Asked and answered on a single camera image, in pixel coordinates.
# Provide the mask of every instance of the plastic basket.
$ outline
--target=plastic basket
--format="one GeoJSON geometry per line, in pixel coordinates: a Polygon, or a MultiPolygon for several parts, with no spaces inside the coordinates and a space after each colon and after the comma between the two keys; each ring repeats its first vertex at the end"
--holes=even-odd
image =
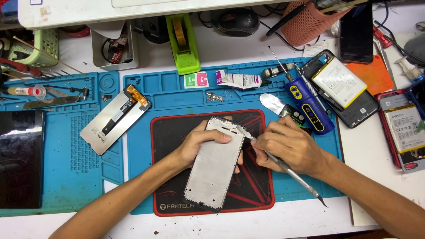
{"type": "MultiPolygon", "coordinates": [[[[303,2],[307,3],[308,1],[290,2],[283,15],[285,16],[303,2]]],[[[306,9],[285,24],[281,30],[291,45],[300,46],[317,38],[348,11],[350,9],[332,15],[325,15],[317,10],[314,4],[310,3],[306,9]]]]}
{"type": "MultiPolygon", "coordinates": [[[[58,51],[58,37],[57,37],[57,29],[44,29],[44,30],[36,30],[34,31],[34,47],[40,50],[45,51],[50,54],[52,57],[58,59],[59,51],[58,51]]],[[[16,54],[14,51],[20,51],[24,53],[30,54],[29,57],[16,60],[16,62],[23,63],[25,65],[31,66],[49,66],[56,65],[57,61],[51,59],[50,57],[42,54],[37,50],[33,50],[30,47],[18,42],[13,41],[13,44],[10,47],[9,60],[16,58],[16,54]]]]}

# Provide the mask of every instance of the pink mesh basket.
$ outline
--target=pink mesh basket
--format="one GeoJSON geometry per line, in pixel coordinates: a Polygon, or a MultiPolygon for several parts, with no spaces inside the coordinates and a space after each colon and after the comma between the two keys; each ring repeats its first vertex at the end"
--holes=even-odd
{"type": "MultiPolygon", "coordinates": [[[[283,15],[285,16],[303,2],[306,3],[308,1],[290,2],[283,15]]],[[[291,45],[300,46],[317,38],[348,11],[350,9],[332,15],[325,15],[317,10],[313,3],[310,3],[306,9],[285,24],[281,30],[291,45]]]]}

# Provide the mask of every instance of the orange phone case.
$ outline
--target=orange phone case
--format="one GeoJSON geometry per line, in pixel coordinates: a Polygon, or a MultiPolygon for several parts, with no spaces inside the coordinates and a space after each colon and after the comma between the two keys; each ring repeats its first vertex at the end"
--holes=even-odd
{"type": "Polygon", "coordinates": [[[367,90],[372,95],[394,87],[390,74],[379,55],[374,55],[373,62],[370,64],[350,63],[346,67],[368,85],[367,90]]]}

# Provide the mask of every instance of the left hand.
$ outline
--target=left hand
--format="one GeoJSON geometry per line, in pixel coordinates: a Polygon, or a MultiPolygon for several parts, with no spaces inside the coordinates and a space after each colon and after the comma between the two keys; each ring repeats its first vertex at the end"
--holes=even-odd
{"type": "MultiPolygon", "coordinates": [[[[231,116],[224,117],[228,120],[232,120],[231,116]]],[[[193,161],[196,155],[199,152],[201,144],[205,141],[214,140],[216,142],[225,144],[230,142],[232,137],[228,134],[220,132],[216,129],[213,130],[205,130],[208,120],[204,120],[194,128],[185,138],[183,143],[173,151],[173,154],[178,158],[178,162],[182,166],[182,168],[190,168],[193,164],[193,161]]],[[[241,150],[241,154],[238,158],[238,164],[243,164],[242,160],[243,152],[241,150]]],[[[235,173],[238,174],[240,172],[239,167],[236,166],[235,173]]]]}

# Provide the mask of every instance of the blue silicone repair mat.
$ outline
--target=blue silicone repair mat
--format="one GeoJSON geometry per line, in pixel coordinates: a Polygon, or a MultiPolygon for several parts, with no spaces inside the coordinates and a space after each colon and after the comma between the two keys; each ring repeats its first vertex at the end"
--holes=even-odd
{"type": "MultiPolygon", "coordinates": [[[[306,62],[306,58],[283,59],[281,62],[295,62],[299,66],[302,66],[306,62]]],[[[283,86],[283,82],[275,83],[281,80],[285,80],[286,83],[288,82],[283,74],[271,78],[270,80],[274,82],[272,84],[250,90],[217,86],[215,80],[215,72],[221,69],[226,69],[229,73],[260,74],[265,68],[273,68],[277,64],[278,62],[275,60],[202,68],[201,71],[207,72],[209,87],[196,89],[185,89],[184,78],[183,76],[179,76],[177,71],[124,76],[123,85],[134,84],[137,90],[142,92],[152,103],[152,108],[127,131],[129,178],[136,177],[151,166],[151,144],[141,143],[140,139],[144,139],[144,142],[149,142],[150,122],[155,117],[260,109],[266,117],[266,125],[271,120],[278,120],[279,117],[275,113],[262,106],[259,97],[262,93],[271,93],[281,98],[283,102],[295,106],[285,89],[279,89],[280,86],[283,86]],[[218,102],[217,100],[211,102],[207,100],[206,92],[221,95],[225,100],[223,102],[218,102]]],[[[297,76],[297,72],[294,69],[290,71],[290,74],[294,78],[297,76]]],[[[329,117],[337,125],[335,115],[332,113],[329,117]]],[[[320,147],[342,160],[337,127],[326,135],[318,136],[313,134],[312,137],[320,147]]],[[[273,172],[272,177],[276,202],[314,198],[289,175],[273,172]]],[[[313,186],[324,198],[344,196],[337,189],[322,181],[305,175],[302,175],[302,178],[313,186]]],[[[131,212],[131,214],[144,213],[153,213],[152,196],[145,199],[131,212]]]]}
{"type": "MultiPolygon", "coordinates": [[[[90,89],[87,100],[68,105],[42,108],[46,113],[44,144],[44,180],[42,207],[39,209],[0,209],[0,216],[21,216],[46,213],[74,212],[104,193],[103,180],[115,184],[124,181],[122,139],[115,142],[102,156],[97,155],[80,137],[80,131],[110,102],[102,95],[115,97],[119,93],[119,74],[116,71],[76,74],[54,80],[30,80],[28,84],[90,89]]],[[[24,82],[6,82],[6,87],[24,87],[24,82]]],[[[69,90],[57,89],[69,95],[69,90]]],[[[22,110],[35,97],[9,96],[20,100],[0,102],[0,111],[22,110]]]]}

